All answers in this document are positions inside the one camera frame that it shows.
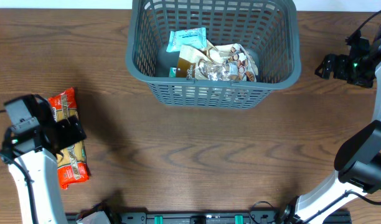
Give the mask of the orange spaghetti pasta packet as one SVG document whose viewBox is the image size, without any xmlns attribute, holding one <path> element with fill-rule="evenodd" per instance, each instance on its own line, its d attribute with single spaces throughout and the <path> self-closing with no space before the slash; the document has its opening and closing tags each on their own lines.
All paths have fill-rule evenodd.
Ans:
<svg viewBox="0 0 381 224">
<path fill-rule="evenodd" d="M 48 99 L 54 120 L 61 121 L 70 116 L 78 117 L 75 89 L 69 88 L 59 95 Z M 67 189 L 70 184 L 86 182 L 90 174 L 87 167 L 85 145 L 83 141 L 61 150 L 62 156 L 57 156 L 57 174 L 61 189 Z"/>
</svg>

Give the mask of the brown white coconut pouch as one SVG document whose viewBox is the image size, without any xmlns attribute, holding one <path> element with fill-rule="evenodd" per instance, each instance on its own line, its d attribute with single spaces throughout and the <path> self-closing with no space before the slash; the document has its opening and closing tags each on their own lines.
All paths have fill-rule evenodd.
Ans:
<svg viewBox="0 0 381 224">
<path fill-rule="evenodd" d="M 207 41 L 204 49 L 206 56 L 215 63 L 229 66 L 229 69 L 236 66 L 235 74 L 229 75 L 229 79 L 235 81 L 256 82 L 258 77 L 258 67 L 252 56 L 241 44 L 213 45 Z"/>
</svg>

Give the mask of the teal snack bar wrapper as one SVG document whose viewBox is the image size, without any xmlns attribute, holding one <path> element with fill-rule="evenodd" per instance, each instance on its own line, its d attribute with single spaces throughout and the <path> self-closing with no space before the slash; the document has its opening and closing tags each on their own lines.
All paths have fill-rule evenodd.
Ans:
<svg viewBox="0 0 381 224">
<path fill-rule="evenodd" d="M 195 29 L 170 31 L 166 52 L 179 52 L 183 45 L 188 45 L 196 49 L 206 48 L 206 28 L 200 27 Z"/>
</svg>

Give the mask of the brown white mushroom pouch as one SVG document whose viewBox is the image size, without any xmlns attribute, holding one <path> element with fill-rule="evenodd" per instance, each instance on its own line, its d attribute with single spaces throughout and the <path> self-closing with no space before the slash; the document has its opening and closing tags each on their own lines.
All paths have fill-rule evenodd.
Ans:
<svg viewBox="0 0 381 224">
<path fill-rule="evenodd" d="M 188 45 L 181 46 L 176 78 L 210 81 L 240 80 L 238 68 L 234 63 L 215 63 L 200 50 Z"/>
</svg>

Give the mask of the multicolour Kleenex tissue multipack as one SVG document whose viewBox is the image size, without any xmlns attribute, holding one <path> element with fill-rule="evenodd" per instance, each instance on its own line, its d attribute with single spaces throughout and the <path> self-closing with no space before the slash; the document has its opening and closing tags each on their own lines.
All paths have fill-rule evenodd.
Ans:
<svg viewBox="0 0 381 224">
<path fill-rule="evenodd" d="M 176 72 L 177 72 L 177 68 L 171 67 L 169 70 L 169 78 L 176 78 Z"/>
</svg>

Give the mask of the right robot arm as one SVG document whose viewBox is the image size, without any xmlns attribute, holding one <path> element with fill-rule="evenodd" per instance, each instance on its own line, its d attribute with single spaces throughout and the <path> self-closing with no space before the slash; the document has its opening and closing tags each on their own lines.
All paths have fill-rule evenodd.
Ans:
<svg viewBox="0 0 381 224">
<path fill-rule="evenodd" d="M 334 171 L 311 192 L 295 198 L 279 218 L 281 223 L 323 223 L 355 198 L 381 190 L 381 26 L 373 44 L 356 30 L 346 40 L 349 55 L 328 55 L 316 75 L 370 88 L 377 84 L 372 122 L 348 139 L 334 160 Z"/>
</svg>

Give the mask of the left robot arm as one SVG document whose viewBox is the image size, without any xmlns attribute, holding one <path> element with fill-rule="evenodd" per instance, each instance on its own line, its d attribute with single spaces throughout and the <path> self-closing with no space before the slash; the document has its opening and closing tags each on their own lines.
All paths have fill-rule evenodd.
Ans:
<svg viewBox="0 0 381 224">
<path fill-rule="evenodd" d="M 57 155 L 86 139 L 76 116 L 54 120 L 49 102 L 24 95 L 4 104 L 11 120 L 0 156 L 16 184 L 23 223 L 113 223 L 102 203 L 67 215 L 61 199 Z"/>
</svg>

